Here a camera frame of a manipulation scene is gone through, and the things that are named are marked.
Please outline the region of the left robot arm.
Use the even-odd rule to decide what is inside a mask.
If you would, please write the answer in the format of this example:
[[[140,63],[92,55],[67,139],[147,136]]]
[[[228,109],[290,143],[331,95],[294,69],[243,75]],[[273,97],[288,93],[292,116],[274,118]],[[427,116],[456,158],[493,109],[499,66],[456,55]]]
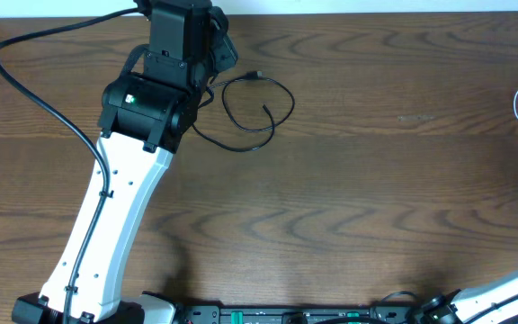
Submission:
[[[96,162],[65,250],[39,292],[20,297],[16,323],[171,323],[175,306],[145,292],[121,295],[148,201],[204,92],[237,63],[228,19],[209,1],[141,1],[148,43],[129,54],[103,92]]]

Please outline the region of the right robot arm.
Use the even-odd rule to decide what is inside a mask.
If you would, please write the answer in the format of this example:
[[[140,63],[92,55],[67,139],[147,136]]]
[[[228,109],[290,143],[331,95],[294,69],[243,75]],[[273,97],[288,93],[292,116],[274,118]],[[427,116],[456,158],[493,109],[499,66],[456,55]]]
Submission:
[[[411,315],[412,323],[498,324],[518,316],[518,270],[492,283],[439,295]]]

